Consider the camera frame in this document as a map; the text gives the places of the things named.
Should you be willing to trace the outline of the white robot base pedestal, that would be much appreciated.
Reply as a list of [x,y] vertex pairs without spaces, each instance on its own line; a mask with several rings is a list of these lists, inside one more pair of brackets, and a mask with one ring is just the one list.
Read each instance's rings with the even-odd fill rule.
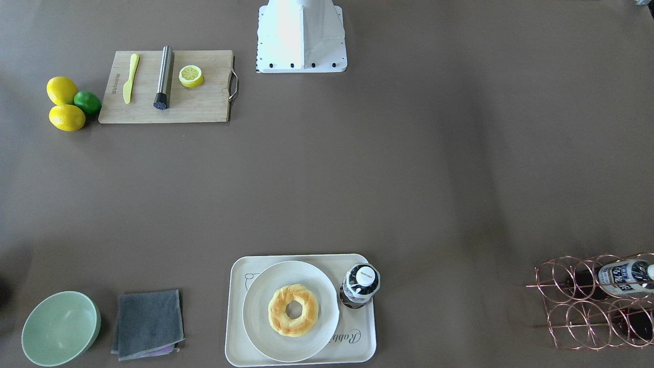
[[259,8],[258,73],[339,73],[347,68],[341,7],[332,1],[269,1]]

